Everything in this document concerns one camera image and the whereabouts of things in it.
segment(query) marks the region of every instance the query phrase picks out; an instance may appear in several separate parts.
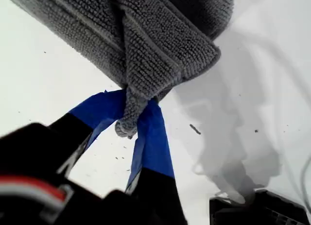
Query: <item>gray towel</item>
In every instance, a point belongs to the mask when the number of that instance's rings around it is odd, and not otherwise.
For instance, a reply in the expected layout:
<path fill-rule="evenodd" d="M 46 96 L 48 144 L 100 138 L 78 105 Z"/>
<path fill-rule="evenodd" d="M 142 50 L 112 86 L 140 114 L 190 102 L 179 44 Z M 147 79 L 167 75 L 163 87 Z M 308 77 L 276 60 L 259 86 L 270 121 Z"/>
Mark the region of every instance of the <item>gray towel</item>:
<path fill-rule="evenodd" d="M 119 136 L 136 132 L 148 101 L 206 72 L 220 57 L 212 40 L 233 0 L 12 0 L 122 88 Z"/>

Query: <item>wire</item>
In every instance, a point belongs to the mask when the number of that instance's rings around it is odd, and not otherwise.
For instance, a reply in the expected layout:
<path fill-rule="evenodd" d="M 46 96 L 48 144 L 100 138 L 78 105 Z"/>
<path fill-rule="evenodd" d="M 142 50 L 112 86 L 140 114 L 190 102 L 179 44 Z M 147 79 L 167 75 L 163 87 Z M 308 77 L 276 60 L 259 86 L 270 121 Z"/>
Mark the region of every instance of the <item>wire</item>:
<path fill-rule="evenodd" d="M 309 201 L 309 197 L 308 197 L 308 193 L 307 193 L 307 189 L 306 189 L 306 174 L 307 174 L 307 170 L 308 170 L 308 167 L 310 164 L 311 164 L 311 156 L 309 156 L 307 162 L 305 163 L 305 165 L 302 169 L 302 172 L 301 172 L 301 176 L 300 176 L 302 200 L 306 204 L 306 207 L 307 207 L 307 210 L 309 213 L 311 213 L 311 207 L 310 207 L 310 201 Z"/>
<path fill-rule="evenodd" d="M 61 209 L 66 193 L 45 181 L 18 175 L 0 176 L 0 196 L 21 196 L 38 201 L 48 207 Z"/>

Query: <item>white wire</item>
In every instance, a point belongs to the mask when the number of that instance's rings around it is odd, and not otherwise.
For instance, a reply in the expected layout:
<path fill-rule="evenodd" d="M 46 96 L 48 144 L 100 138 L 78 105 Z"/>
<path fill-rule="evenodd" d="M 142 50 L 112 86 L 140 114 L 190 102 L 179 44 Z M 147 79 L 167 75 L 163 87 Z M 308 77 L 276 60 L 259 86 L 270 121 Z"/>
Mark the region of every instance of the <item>white wire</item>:
<path fill-rule="evenodd" d="M 38 201 L 49 208 L 60 210 L 64 206 L 64 202 L 53 197 L 46 191 L 26 184 L 17 183 L 1 183 L 0 196 L 20 196 Z"/>

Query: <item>red wire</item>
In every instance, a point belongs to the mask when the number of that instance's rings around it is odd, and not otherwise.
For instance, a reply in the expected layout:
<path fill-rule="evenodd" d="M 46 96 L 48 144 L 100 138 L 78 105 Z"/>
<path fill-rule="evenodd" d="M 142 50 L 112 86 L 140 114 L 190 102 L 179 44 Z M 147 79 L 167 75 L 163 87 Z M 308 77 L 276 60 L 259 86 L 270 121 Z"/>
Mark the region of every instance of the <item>red wire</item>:
<path fill-rule="evenodd" d="M 53 197 L 64 201 L 66 194 L 60 189 L 50 185 L 49 183 L 29 177 L 29 176 L 19 176 L 19 175 L 0 175 L 0 184 L 1 183 L 14 183 L 14 184 L 24 184 L 40 188 L 48 194 L 51 194 Z"/>

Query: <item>white surface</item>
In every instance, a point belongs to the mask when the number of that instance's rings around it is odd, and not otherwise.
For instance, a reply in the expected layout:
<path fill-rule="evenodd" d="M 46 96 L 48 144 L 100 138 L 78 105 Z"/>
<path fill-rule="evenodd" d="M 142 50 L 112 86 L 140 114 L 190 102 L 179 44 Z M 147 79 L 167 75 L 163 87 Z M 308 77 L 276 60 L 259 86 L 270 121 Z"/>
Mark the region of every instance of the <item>white surface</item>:
<path fill-rule="evenodd" d="M 228 182 L 248 191 L 250 181 L 241 183 L 246 173 L 301 203 L 300 173 L 311 154 L 310 4 L 236 0 L 232 23 L 216 40 L 220 62 L 161 102 L 190 224 L 208 224 L 208 199 L 219 191 L 209 179 L 241 200 Z M 0 0 L 0 20 L 0 135 L 33 121 L 49 124 L 88 96 L 118 89 L 8 0 Z M 70 178 L 101 196 L 124 189 L 133 146 L 112 127 Z"/>

